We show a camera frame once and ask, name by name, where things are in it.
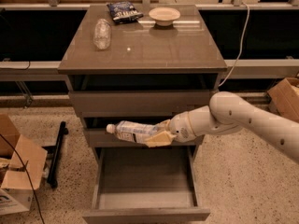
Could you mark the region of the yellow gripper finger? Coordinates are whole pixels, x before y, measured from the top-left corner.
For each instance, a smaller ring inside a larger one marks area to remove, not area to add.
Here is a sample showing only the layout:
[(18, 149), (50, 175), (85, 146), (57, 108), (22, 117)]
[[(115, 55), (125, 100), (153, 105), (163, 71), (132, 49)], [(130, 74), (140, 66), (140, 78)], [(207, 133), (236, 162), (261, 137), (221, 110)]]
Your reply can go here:
[(170, 145), (175, 138), (169, 131), (161, 131), (147, 138), (145, 144), (148, 147), (164, 147)]
[(169, 130), (169, 123), (170, 123), (170, 120), (167, 119), (167, 120), (164, 120), (160, 123), (157, 123), (156, 127), (159, 131), (162, 131), (162, 130), (167, 130), (168, 131)]

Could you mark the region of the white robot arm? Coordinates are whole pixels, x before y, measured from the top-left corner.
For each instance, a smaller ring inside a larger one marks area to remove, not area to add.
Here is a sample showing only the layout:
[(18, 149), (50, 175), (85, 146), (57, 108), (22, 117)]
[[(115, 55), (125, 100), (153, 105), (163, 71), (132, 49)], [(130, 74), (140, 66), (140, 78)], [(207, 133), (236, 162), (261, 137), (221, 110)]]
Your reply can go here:
[(245, 128), (299, 162), (299, 124), (251, 105), (228, 91), (214, 94), (209, 105), (175, 115), (158, 124), (146, 139), (148, 147), (185, 143), (204, 134), (224, 135)]

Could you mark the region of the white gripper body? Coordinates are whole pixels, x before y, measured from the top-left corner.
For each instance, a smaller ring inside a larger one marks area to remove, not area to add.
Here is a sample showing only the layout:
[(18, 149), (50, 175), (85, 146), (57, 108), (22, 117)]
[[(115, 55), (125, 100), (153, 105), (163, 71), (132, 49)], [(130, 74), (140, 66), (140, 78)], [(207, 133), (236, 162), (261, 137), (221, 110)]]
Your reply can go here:
[(186, 143), (205, 134), (226, 135), (236, 133), (241, 130), (241, 127), (233, 123), (224, 124), (219, 122), (206, 105), (175, 115), (169, 121), (168, 130), (176, 136), (176, 141)]

